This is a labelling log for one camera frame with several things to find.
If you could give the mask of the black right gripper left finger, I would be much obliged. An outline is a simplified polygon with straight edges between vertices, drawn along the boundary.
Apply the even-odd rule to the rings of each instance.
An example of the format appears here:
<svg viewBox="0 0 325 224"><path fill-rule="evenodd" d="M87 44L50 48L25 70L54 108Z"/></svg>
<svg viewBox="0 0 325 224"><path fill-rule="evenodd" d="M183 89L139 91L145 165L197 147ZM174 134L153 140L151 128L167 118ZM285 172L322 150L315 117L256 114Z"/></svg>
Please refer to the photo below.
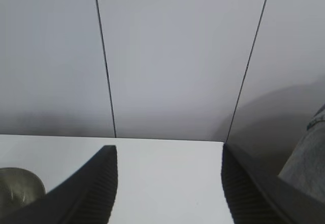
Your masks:
<svg viewBox="0 0 325 224"><path fill-rule="evenodd" d="M117 149L106 145L66 181L1 223L108 223L117 188Z"/></svg>

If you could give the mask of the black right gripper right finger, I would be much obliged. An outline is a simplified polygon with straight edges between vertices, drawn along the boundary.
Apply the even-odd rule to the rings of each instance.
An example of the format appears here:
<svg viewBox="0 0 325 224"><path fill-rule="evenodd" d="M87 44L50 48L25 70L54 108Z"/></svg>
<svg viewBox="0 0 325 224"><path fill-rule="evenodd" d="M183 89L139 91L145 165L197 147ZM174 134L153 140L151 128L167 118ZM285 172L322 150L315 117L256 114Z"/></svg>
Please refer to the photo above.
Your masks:
<svg viewBox="0 0 325 224"><path fill-rule="evenodd" d="M236 145L223 145L221 182L234 223L324 223L323 203L267 173Z"/></svg>

